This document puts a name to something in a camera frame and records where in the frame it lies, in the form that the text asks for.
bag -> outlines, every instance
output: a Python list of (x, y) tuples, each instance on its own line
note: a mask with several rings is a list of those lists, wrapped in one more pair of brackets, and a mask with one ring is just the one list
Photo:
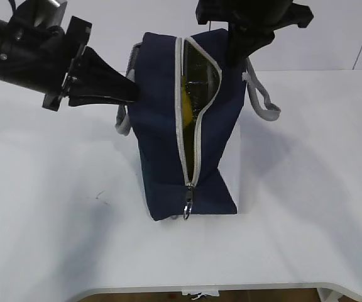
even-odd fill
[[(278, 107), (246, 62), (225, 63), (228, 33), (215, 30), (185, 40), (145, 33), (134, 46), (127, 77), (140, 99), (119, 107), (117, 131), (138, 139), (146, 202), (154, 220), (175, 215), (236, 214), (218, 166), (244, 104), (276, 120)], [(256, 90), (264, 96), (259, 105)]]

zipper pull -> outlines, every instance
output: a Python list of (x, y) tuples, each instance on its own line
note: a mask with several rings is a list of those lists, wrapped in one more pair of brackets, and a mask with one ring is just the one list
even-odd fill
[(187, 194), (185, 195), (184, 220), (187, 220), (192, 212), (192, 204), (194, 203), (194, 186), (187, 184)]

gray strap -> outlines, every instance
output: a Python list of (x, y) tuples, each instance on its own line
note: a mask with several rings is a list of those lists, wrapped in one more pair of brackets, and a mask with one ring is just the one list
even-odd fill
[[(135, 82), (135, 63), (139, 53), (141, 43), (135, 44), (132, 48), (131, 55), (129, 56), (128, 68), (126, 69), (126, 77)], [(127, 136), (131, 131), (131, 122), (129, 121), (129, 115), (124, 105), (118, 106), (116, 130), (119, 134)]]
[[(243, 81), (246, 81), (247, 83), (248, 96), (250, 97), (251, 105), (254, 108), (255, 113), (266, 121), (276, 121), (279, 119), (281, 110), (270, 101), (268, 91), (256, 77), (250, 58), (246, 58), (246, 71), (247, 72), (243, 73)], [(265, 104), (266, 109), (263, 109), (259, 104), (256, 90), (262, 94), (263, 103)]]
[[(134, 82), (135, 70), (131, 69), (126, 75), (126, 77)], [(131, 131), (131, 122), (129, 121), (129, 115), (124, 105), (118, 106), (116, 130), (119, 134), (124, 135), (125, 137)]]

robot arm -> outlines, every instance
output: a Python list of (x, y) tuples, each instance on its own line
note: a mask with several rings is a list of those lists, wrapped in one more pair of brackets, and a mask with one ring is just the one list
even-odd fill
[[(72, 17), (60, 27), (66, 0), (26, 0), (9, 22), (0, 20), (0, 80), (45, 94), (43, 107), (131, 104), (138, 86), (116, 72), (87, 46), (92, 24)], [(307, 6), (293, 0), (200, 0), (199, 24), (229, 23), (226, 62), (234, 65), (270, 44), (274, 31), (288, 25), (306, 27), (313, 19)]]
[(67, 2), (26, 0), (8, 23), (0, 20), (0, 80), (45, 94), (43, 107), (129, 104), (138, 86), (116, 72), (87, 46), (92, 24), (72, 17), (60, 27)]

zipper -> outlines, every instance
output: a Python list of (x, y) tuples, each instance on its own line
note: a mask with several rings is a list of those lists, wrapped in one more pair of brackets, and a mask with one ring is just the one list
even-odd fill
[(175, 128), (177, 135), (178, 154), (180, 156), (182, 172), (184, 174), (184, 182), (187, 187), (185, 195), (185, 208), (184, 208), (184, 220), (187, 220), (192, 212), (194, 204), (194, 190), (199, 180), (199, 174), (202, 165), (202, 152), (201, 152), (201, 136), (202, 136), (202, 120), (206, 111), (212, 106), (217, 94), (219, 93), (222, 72), (217, 62), (192, 38), (188, 37), (185, 39), (188, 41), (196, 50), (198, 50), (216, 69), (219, 74), (219, 87), (216, 93), (208, 104), (200, 111), (197, 117), (194, 130), (194, 173), (192, 180), (188, 177), (187, 170), (187, 158), (185, 155), (184, 147), (184, 131), (182, 121), (182, 77), (184, 75), (184, 40), (177, 38), (175, 41)]

